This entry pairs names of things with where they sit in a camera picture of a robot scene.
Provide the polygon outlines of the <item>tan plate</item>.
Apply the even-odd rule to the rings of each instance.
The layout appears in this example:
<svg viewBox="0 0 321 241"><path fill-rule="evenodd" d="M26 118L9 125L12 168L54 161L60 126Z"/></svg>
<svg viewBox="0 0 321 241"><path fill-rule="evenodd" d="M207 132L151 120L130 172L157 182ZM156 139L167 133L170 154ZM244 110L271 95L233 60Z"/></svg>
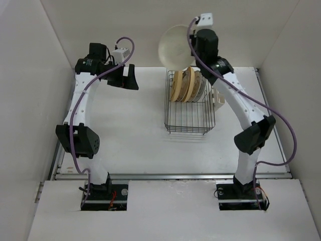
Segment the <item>tan plate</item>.
<svg viewBox="0 0 321 241"><path fill-rule="evenodd" d="M176 71L172 80L172 89L171 89L171 102L175 102L180 94L183 80L183 72Z"/></svg>

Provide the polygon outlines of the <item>cream white plate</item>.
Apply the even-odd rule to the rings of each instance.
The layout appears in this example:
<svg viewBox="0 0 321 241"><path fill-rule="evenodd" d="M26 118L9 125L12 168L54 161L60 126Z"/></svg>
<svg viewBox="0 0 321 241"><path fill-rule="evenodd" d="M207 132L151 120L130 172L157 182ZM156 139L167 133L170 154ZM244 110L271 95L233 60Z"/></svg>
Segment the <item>cream white plate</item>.
<svg viewBox="0 0 321 241"><path fill-rule="evenodd" d="M193 63L187 32L187 26L176 25L162 35L158 44L158 57L168 70L184 70Z"/></svg>

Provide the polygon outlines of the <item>brown patterned plate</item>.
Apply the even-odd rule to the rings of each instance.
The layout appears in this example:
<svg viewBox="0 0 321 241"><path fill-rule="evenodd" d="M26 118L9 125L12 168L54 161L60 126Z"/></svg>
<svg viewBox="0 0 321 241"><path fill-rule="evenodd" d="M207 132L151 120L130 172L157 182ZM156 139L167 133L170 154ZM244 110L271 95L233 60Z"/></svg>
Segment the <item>brown patterned plate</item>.
<svg viewBox="0 0 321 241"><path fill-rule="evenodd" d="M179 96L176 101L182 101L183 98L185 97L185 95L188 91L188 88L189 88L189 81L190 81L189 73L187 71L184 71L180 93L179 93Z"/></svg>

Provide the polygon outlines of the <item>yellow plate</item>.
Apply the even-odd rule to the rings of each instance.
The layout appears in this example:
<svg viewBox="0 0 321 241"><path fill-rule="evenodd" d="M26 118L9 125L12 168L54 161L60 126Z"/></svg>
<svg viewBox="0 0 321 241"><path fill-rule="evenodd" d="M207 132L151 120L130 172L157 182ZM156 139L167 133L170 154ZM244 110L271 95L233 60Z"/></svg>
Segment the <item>yellow plate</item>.
<svg viewBox="0 0 321 241"><path fill-rule="evenodd" d="M193 87L194 87L194 74L195 74L195 71L193 69L193 67L188 67L186 69L186 71L189 73L189 78L190 78L190 81L189 81L189 88L188 88L188 91L185 95L185 97L183 98L183 100L181 102L187 102L188 99L190 98L191 94L192 94L192 91L193 91Z"/></svg>

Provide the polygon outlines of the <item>green rimmed plate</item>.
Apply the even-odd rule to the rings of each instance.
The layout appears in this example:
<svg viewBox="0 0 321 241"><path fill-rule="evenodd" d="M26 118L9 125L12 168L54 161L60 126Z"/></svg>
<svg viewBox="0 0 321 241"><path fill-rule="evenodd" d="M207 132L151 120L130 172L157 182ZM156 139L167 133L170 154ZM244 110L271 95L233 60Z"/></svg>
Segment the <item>green rimmed plate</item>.
<svg viewBox="0 0 321 241"><path fill-rule="evenodd" d="M200 71L195 71L194 87L193 87L192 94L191 94L190 98L188 99L188 102L192 102L195 99L195 97L197 96L197 94L199 92L200 85L201 85L201 73L200 73Z"/></svg>

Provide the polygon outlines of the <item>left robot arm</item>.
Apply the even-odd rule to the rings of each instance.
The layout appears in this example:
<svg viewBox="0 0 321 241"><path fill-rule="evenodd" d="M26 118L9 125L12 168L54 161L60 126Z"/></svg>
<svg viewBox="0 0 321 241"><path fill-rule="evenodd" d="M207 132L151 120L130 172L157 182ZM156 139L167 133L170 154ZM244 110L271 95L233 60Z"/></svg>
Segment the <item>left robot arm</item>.
<svg viewBox="0 0 321 241"><path fill-rule="evenodd" d="M102 80L108 85L138 90L135 66L130 64L124 75L132 49L116 46L110 51L106 45L90 43L89 53L75 65L75 86L68 114L63 124L56 126L56 135L65 152L70 153L78 173L86 174L88 183L82 189L85 195L96 193L107 199L112 194L108 172L94 161L100 147L99 135L90 127L90 116L96 90Z"/></svg>

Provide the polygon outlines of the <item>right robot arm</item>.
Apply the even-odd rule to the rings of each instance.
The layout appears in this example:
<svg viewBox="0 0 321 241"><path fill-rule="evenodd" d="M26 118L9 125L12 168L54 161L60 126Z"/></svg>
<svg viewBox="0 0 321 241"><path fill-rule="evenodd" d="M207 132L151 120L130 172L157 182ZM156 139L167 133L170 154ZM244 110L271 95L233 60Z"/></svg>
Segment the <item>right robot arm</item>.
<svg viewBox="0 0 321 241"><path fill-rule="evenodd" d="M241 94L241 85L233 67L218 55L218 37L213 30L202 29L195 34L187 34L187 38L201 74L223 94L242 128L242 132L234 137L239 156L232 191L239 198L248 198L255 193L255 165L276 120L272 115L265 115Z"/></svg>

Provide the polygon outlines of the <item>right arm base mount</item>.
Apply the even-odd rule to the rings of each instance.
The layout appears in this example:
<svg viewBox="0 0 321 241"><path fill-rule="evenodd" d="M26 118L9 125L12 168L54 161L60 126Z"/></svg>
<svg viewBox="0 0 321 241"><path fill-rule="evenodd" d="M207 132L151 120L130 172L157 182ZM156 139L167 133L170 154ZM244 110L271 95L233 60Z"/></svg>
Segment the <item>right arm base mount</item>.
<svg viewBox="0 0 321 241"><path fill-rule="evenodd" d="M270 206L269 198L264 194L259 183L245 185L245 188L234 183L217 183L215 194L220 211L263 210Z"/></svg>

